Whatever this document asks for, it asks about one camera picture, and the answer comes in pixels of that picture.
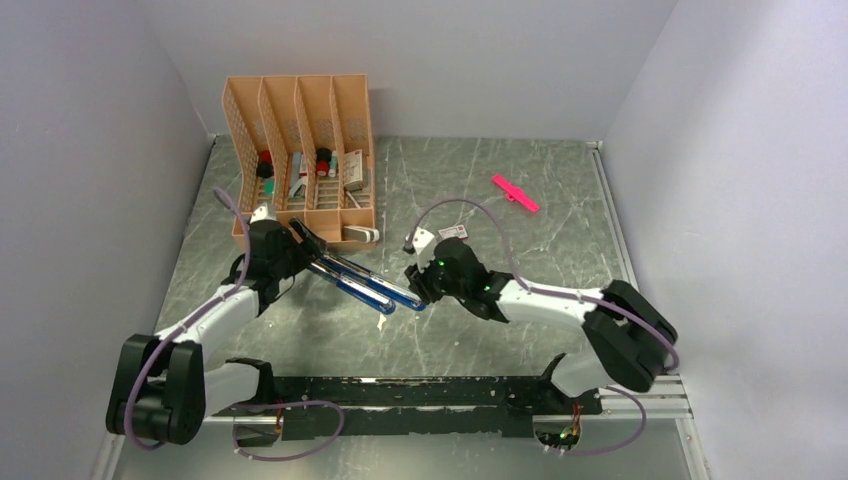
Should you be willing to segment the blue stapler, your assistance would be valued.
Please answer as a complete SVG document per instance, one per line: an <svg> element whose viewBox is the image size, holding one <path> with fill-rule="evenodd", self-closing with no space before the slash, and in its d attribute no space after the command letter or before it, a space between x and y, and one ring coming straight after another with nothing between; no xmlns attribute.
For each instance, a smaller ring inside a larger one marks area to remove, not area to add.
<svg viewBox="0 0 848 480"><path fill-rule="evenodd" d="M395 311L396 304L391 298L372 290L350 276L336 272L317 262L313 262L309 266L309 270L384 315L389 315Z"/></svg>
<svg viewBox="0 0 848 480"><path fill-rule="evenodd" d="M422 311L426 308L426 304L416 294L405 287L390 282L364 266L334 253L326 253L323 260L340 273L354 276L370 290L388 297L396 303L415 311Z"/></svg>

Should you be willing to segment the red white staple box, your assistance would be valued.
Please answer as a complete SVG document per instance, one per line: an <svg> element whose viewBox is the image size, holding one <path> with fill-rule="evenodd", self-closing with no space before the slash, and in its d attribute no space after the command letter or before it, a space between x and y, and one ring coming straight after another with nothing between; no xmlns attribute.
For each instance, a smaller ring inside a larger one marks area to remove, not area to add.
<svg viewBox="0 0 848 480"><path fill-rule="evenodd" d="M469 238L468 231L462 224L439 229L438 233L442 239L458 238L460 240L467 240Z"/></svg>

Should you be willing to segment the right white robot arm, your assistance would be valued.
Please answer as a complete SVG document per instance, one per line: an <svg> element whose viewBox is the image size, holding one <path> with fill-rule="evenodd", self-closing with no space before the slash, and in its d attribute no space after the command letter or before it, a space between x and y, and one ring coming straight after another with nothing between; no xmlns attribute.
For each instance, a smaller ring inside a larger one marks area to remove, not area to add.
<svg viewBox="0 0 848 480"><path fill-rule="evenodd" d="M451 297L483 320L561 328L587 341L580 352L550 363L539 389L550 413L565 413L578 396L609 385L645 393L677 362L675 328L626 281L583 290L530 282L487 269L456 237L438 239L423 229L404 249L415 257L405 275L424 303Z"/></svg>

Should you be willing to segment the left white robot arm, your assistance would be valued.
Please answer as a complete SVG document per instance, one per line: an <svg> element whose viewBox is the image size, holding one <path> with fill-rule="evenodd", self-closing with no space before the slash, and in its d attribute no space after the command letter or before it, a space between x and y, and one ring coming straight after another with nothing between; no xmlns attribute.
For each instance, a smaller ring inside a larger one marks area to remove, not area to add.
<svg viewBox="0 0 848 480"><path fill-rule="evenodd" d="M234 358L208 371L209 355L277 301L281 283L317 260L325 246L305 224L255 220L248 244L215 294L182 321L123 344L105 415L108 432L142 449L184 445L203 420L239 404L261 416L280 395L271 365Z"/></svg>

